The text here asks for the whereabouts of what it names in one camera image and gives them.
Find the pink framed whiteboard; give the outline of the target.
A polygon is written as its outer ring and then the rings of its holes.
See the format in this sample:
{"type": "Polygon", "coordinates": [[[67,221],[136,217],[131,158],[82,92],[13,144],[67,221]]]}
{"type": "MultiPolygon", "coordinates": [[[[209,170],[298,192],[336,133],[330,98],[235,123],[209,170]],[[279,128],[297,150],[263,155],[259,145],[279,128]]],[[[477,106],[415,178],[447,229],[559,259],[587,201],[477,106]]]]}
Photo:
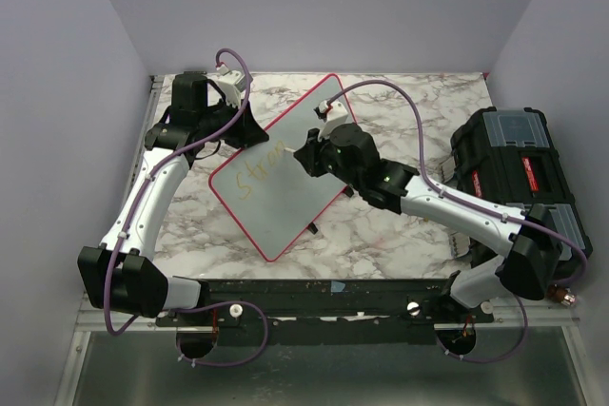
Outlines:
{"type": "Polygon", "coordinates": [[[330,73],[265,128],[269,140],[227,159],[209,179],[213,194],[261,257],[274,262],[344,191],[331,175],[309,177],[283,152],[304,145],[307,132],[320,128],[314,109],[343,89],[330,73]]]}

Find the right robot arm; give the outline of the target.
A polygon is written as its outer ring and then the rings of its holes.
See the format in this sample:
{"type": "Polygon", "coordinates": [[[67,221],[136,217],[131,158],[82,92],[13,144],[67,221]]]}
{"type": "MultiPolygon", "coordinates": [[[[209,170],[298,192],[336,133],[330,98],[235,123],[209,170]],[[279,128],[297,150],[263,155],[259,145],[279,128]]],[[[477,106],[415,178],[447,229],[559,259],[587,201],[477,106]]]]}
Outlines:
{"type": "Polygon", "coordinates": [[[293,156],[309,176],[331,174],[373,207],[439,223],[494,252],[493,259],[448,280],[437,301],[444,319],[460,321],[497,297],[544,299],[561,251],[545,206],[524,210],[443,187],[420,169],[382,158],[372,136],[352,123],[326,137],[310,129],[293,156]]]}

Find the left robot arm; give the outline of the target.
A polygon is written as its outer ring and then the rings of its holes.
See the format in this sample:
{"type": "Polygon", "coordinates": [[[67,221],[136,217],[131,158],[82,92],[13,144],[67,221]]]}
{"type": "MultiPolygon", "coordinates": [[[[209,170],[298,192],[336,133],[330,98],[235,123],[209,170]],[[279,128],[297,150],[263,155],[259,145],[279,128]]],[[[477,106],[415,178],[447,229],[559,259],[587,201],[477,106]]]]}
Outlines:
{"type": "Polygon", "coordinates": [[[204,323],[211,303],[197,280],[169,277],[152,262],[168,207],[208,143],[249,148],[268,140],[246,102],[248,77],[220,67],[216,76],[189,71],[172,83],[171,101],[146,133],[135,183],[115,223],[77,264],[90,304],[104,311],[155,318],[178,309],[191,325],[204,323]]]}

